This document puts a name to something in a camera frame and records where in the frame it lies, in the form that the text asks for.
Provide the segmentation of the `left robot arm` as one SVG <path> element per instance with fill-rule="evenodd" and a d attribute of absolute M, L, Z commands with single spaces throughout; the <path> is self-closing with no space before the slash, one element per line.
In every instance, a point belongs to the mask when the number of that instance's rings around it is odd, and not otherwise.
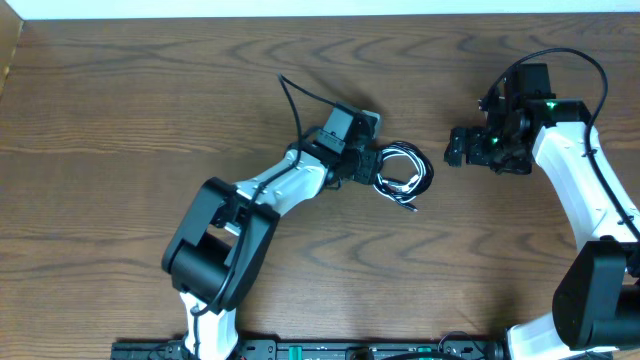
<path fill-rule="evenodd" d="M 213 177 L 198 190 L 161 266 L 187 313 L 190 359 L 226 359 L 236 347 L 236 309 L 263 264 L 282 216 L 344 180 L 373 183 L 379 114 L 336 103 L 322 127 L 291 143 L 261 174 L 229 184 Z"/>

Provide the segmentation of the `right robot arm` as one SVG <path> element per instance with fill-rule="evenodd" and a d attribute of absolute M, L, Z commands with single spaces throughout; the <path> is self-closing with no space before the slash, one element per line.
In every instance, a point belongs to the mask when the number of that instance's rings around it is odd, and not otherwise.
<path fill-rule="evenodd" d="M 550 313 L 506 333 L 509 359 L 579 359 L 639 345 L 639 210 L 602 152 L 583 101 L 559 99 L 543 63 L 508 71 L 481 103 L 483 127 L 452 130 L 444 159 L 528 175 L 539 166 L 571 225 L 578 255 Z"/>

